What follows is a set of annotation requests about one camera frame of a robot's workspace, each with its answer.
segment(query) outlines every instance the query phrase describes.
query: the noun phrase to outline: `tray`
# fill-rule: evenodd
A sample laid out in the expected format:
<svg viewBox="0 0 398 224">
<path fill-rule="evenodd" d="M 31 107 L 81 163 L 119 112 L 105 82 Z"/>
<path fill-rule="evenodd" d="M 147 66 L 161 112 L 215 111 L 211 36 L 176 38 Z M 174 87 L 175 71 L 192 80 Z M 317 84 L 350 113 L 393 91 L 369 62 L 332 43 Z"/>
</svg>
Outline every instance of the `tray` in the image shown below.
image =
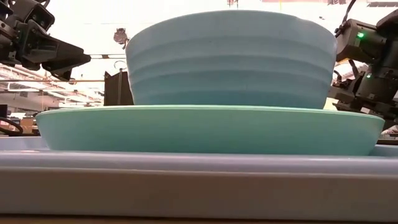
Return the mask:
<svg viewBox="0 0 398 224">
<path fill-rule="evenodd" d="M 0 150 L 0 213 L 398 222 L 393 158 Z"/>
</svg>

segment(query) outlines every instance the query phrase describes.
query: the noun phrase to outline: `ridged bowl side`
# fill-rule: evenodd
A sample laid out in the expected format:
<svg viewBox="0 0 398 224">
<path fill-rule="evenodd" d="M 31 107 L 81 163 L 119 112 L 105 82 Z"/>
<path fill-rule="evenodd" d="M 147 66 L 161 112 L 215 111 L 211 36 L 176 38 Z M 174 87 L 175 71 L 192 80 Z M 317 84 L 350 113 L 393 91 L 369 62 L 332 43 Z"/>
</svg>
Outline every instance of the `ridged bowl side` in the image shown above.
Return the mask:
<svg viewBox="0 0 398 224">
<path fill-rule="evenodd" d="M 323 108 L 335 55 L 323 27 L 260 11 L 178 17 L 138 33 L 126 49 L 137 105 Z"/>
</svg>

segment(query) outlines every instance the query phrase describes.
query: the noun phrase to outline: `plate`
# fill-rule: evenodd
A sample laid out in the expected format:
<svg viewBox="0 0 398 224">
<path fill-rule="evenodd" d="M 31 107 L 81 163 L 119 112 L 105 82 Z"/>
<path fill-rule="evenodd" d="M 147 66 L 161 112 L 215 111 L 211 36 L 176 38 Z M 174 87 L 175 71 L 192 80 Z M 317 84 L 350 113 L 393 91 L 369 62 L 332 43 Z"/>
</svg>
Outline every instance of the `plate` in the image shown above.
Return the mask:
<svg viewBox="0 0 398 224">
<path fill-rule="evenodd" d="M 203 12 L 150 26 L 128 43 L 135 105 L 251 105 L 322 109 L 336 38 L 295 16 Z"/>
<path fill-rule="evenodd" d="M 109 106 L 46 111 L 53 150 L 367 156 L 376 116 L 264 106 Z"/>
</svg>

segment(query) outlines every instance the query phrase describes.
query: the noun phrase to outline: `green light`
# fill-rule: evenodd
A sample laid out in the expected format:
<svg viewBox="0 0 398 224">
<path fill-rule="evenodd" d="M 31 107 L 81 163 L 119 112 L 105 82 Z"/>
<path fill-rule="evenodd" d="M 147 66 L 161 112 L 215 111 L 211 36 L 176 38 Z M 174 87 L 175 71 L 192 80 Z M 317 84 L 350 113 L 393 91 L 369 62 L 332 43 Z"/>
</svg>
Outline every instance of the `green light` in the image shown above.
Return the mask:
<svg viewBox="0 0 398 224">
<path fill-rule="evenodd" d="M 363 33 L 361 33 L 361 32 L 358 32 L 358 33 L 356 34 L 356 36 L 357 36 L 358 38 L 363 38 L 363 37 L 365 36 L 365 34 L 363 34 Z"/>
</svg>

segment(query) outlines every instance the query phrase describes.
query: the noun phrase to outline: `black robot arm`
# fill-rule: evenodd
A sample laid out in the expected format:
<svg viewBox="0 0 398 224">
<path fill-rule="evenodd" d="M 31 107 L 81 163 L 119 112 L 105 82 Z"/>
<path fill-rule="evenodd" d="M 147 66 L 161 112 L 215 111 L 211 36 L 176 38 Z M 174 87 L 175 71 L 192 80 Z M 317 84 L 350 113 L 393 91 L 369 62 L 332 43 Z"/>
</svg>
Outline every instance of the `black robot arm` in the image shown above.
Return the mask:
<svg viewBox="0 0 398 224">
<path fill-rule="evenodd" d="M 91 60 L 84 50 L 47 34 L 54 16 L 50 0 L 0 0 L 0 63 L 38 70 L 69 80 L 72 68 Z"/>
<path fill-rule="evenodd" d="M 336 31 L 336 61 L 363 62 L 368 70 L 354 79 L 338 80 L 329 92 L 338 110 L 380 116 L 386 128 L 398 122 L 394 96 L 398 90 L 398 10 L 381 19 L 375 26 L 354 19 L 345 21 Z"/>
</svg>

